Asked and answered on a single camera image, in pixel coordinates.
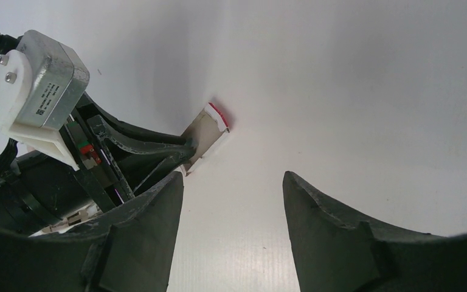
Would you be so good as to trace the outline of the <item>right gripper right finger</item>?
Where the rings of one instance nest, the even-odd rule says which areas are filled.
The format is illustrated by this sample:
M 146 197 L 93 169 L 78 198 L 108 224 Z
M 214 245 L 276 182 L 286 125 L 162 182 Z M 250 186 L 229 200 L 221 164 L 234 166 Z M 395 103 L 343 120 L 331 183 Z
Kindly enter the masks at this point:
M 467 291 L 467 233 L 385 223 L 290 171 L 283 200 L 301 291 Z

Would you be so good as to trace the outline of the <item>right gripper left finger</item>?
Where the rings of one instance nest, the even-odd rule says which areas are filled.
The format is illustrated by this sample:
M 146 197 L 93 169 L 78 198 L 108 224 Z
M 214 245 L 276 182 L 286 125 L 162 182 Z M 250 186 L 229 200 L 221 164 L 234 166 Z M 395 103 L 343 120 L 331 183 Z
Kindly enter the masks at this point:
M 0 228 L 0 291 L 166 291 L 183 194 L 173 172 L 62 234 Z

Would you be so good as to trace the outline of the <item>staple box tray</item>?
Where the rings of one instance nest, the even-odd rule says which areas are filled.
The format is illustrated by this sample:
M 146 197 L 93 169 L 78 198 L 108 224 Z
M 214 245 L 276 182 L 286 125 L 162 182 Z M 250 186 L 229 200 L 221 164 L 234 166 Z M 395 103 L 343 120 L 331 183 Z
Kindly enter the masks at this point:
M 212 102 L 206 104 L 182 137 L 190 139 L 195 154 L 181 166 L 185 176 L 193 173 L 229 135 L 230 126 L 221 110 Z

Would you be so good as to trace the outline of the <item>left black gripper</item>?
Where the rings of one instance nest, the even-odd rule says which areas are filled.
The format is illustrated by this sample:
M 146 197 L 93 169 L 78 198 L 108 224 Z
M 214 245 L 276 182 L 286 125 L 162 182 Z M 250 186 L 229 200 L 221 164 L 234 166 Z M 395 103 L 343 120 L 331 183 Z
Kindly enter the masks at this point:
M 0 154 L 0 228 L 22 235 L 62 222 L 95 203 L 107 212 L 153 187 L 196 153 L 190 139 L 121 121 L 84 93 L 76 119 L 60 131 L 74 170 L 38 150 L 18 155 L 9 139 Z

